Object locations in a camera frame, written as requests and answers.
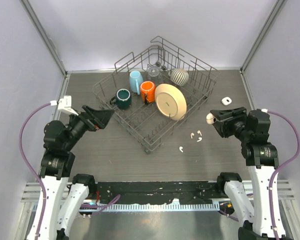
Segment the striped ceramic mug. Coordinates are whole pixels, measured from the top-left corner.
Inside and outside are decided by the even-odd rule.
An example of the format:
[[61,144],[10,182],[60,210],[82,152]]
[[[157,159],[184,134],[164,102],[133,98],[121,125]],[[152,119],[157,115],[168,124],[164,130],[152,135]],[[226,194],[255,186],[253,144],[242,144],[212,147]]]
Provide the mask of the striped ceramic mug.
[[169,70],[168,76],[174,84],[180,87],[183,87],[189,80],[189,73],[181,68],[174,68]]

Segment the clear glass cup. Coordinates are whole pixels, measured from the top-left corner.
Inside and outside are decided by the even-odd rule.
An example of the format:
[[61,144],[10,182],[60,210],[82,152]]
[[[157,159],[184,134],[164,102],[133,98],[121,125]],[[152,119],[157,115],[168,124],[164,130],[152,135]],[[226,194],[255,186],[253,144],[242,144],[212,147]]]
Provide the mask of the clear glass cup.
[[155,85],[159,85],[163,82],[162,74],[160,68],[156,65],[149,66],[147,68],[147,78],[148,81],[153,82]]

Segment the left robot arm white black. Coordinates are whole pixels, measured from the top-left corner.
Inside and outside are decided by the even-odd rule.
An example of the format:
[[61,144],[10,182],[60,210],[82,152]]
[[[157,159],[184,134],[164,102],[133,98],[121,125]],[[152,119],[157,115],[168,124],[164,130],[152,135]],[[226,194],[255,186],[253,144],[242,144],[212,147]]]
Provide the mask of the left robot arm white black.
[[71,150],[86,132],[105,129],[113,114],[112,109],[96,110],[83,105],[82,111],[70,109],[68,124],[53,120],[44,127],[45,152],[36,175],[41,192],[28,240],[69,239],[83,201],[92,199],[97,192],[92,175],[77,174],[62,201],[75,160]]

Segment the beige plate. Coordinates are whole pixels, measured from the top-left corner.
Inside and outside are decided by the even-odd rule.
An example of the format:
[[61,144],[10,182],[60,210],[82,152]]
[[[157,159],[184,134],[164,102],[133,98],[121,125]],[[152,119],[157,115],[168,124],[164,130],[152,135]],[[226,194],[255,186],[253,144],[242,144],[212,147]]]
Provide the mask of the beige plate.
[[162,83],[157,86],[155,103],[158,110],[171,120],[179,121],[186,115],[186,98],[177,87],[171,84]]

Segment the aluminium frame post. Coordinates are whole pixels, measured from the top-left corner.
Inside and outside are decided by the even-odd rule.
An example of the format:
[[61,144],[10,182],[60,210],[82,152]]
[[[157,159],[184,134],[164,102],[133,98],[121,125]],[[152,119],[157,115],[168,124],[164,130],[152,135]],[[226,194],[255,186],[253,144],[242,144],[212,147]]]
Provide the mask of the aluminium frame post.
[[36,29],[38,35],[42,39],[44,45],[46,46],[49,54],[51,55],[52,59],[56,63],[61,74],[65,77],[67,75],[68,71],[66,70],[66,68],[63,64],[63,61],[61,60],[54,43],[52,42],[50,36],[46,32],[42,23],[40,22],[37,14],[35,13],[30,1],[29,0],[20,0],[19,2],[21,3],[21,5],[24,8],[25,12],[27,13],[28,17],[30,18],[34,28]]
[[249,64],[251,63],[252,59],[254,58],[255,54],[257,53],[259,47],[263,43],[265,37],[267,36],[268,32],[270,31],[272,25],[274,24],[275,20],[279,16],[281,10],[283,9],[284,5],[286,4],[286,0],[276,0],[274,6],[272,7],[268,17],[266,18],[257,38],[255,39],[247,57],[245,58],[241,68],[240,72],[243,74]]

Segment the aluminium frame post right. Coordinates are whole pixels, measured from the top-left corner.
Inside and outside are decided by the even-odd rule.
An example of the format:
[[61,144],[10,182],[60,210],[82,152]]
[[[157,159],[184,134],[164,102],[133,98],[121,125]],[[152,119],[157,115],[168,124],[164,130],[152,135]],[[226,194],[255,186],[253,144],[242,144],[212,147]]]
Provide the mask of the aluminium frame post right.
[[284,5],[286,4],[286,0],[276,0],[274,6],[272,7],[268,17],[266,18],[257,38],[255,39],[247,57],[245,58],[241,68],[240,72],[243,74],[249,64],[251,63],[252,59],[254,58],[255,54],[257,53],[259,47],[263,43],[265,37],[267,36],[268,32],[270,31],[272,25],[274,24],[275,20],[279,16],[281,10],[283,9]]

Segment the dark green mug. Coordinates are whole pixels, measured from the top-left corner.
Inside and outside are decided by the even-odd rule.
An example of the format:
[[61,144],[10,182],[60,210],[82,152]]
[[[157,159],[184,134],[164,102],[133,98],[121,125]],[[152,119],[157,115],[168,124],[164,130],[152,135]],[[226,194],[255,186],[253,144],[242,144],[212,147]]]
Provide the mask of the dark green mug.
[[121,110],[128,109],[132,104],[130,91],[126,88],[119,89],[115,96],[110,99],[109,104],[116,105]]

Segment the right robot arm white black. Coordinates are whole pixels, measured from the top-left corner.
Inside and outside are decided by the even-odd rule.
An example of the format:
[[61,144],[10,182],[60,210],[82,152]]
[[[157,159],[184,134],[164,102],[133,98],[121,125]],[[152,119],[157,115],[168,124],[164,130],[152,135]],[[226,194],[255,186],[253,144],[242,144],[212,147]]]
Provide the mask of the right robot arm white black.
[[248,167],[253,199],[248,198],[242,179],[234,172],[222,172],[217,178],[216,193],[228,197],[238,218],[240,240],[286,240],[282,224],[277,177],[277,148],[268,141],[271,125],[265,109],[247,112],[240,107],[211,110],[206,122],[222,138],[235,136],[241,143],[241,154]]

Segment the white earbud charging case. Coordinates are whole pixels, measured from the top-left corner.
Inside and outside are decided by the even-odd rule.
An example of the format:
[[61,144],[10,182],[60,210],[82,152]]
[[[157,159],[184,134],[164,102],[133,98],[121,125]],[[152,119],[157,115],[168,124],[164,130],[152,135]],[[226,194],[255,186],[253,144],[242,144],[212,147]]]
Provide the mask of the white earbud charging case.
[[232,103],[232,99],[230,97],[224,97],[221,99],[221,103],[224,105],[224,106],[228,106]]

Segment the aluminium frame rail front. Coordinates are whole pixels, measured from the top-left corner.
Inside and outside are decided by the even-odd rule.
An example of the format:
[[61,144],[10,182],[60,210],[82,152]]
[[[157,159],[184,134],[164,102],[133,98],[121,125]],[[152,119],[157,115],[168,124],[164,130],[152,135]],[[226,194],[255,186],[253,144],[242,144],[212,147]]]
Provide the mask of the aluminium frame rail front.
[[[247,194],[253,193],[252,181],[242,181],[244,190]],[[37,182],[28,182],[24,188],[21,197],[22,203],[37,203],[40,197],[41,187]],[[291,189],[290,183],[286,179],[279,179],[277,181],[277,192],[279,200],[294,200],[295,196]]]

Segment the aluminium frame post left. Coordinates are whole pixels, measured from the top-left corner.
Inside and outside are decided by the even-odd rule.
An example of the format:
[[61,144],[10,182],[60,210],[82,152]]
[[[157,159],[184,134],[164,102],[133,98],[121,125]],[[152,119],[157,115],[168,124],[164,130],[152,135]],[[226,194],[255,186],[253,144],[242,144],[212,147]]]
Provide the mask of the aluminium frame post left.
[[40,22],[37,14],[35,13],[30,1],[29,0],[20,0],[19,2],[21,3],[21,5],[24,8],[25,12],[27,13],[28,17],[30,18],[34,28],[36,29],[38,35],[42,39],[44,45],[46,46],[49,54],[51,55],[52,59],[56,63],[61,74],[65,77],[67,75],[68,71],[66,70],[66,68],[63,64],[63,61],[61,60],[54,43],[52,42],[50,36],[46,32],[42,23]]

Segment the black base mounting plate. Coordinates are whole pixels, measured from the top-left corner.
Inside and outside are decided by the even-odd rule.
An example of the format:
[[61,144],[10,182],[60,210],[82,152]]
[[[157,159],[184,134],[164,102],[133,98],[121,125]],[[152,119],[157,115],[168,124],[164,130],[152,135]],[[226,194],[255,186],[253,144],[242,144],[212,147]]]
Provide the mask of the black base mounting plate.
[[87,199],[108,204],[117,195],[122,205],[169,205],[174,199],[182,205],[210,204],[228,198],[215,181],[126,181],[98,182]]

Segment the orange mug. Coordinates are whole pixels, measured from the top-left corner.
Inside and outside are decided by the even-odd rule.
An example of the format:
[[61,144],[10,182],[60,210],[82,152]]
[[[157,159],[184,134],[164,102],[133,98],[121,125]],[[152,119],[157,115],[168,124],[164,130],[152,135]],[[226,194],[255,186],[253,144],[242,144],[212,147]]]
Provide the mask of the orange mug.
[[140,85],[140,94],[146,105],[155,101],[155,91],[156,85],[152,81],[144,81]]

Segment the light blue mug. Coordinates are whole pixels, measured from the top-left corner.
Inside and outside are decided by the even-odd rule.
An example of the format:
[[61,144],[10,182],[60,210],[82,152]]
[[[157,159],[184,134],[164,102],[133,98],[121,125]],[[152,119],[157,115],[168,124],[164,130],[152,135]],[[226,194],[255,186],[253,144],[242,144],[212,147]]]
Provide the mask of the light blue mug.
[[143,82],[144,82],[143,76],[139,71],[134,70],[134,71],[130,72],[129,84],[130,84],[130,89],[134,93],[137,93],[138,95],[141,94],[140,86]]

